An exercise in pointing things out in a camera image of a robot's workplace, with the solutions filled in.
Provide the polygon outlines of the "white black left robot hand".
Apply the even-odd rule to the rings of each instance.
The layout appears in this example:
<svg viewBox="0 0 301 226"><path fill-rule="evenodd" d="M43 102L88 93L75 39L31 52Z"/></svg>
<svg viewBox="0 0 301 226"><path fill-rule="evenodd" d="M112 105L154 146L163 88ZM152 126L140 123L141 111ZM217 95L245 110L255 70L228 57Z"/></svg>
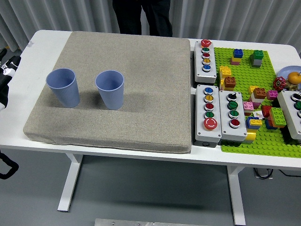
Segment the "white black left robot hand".
<svg viewBox="0 0 301 226"><path fill-rule="evenodd" d="M0 110L8 105L9 82L14 77L21 61L20 56L12 56L0 67Z"/></svg>

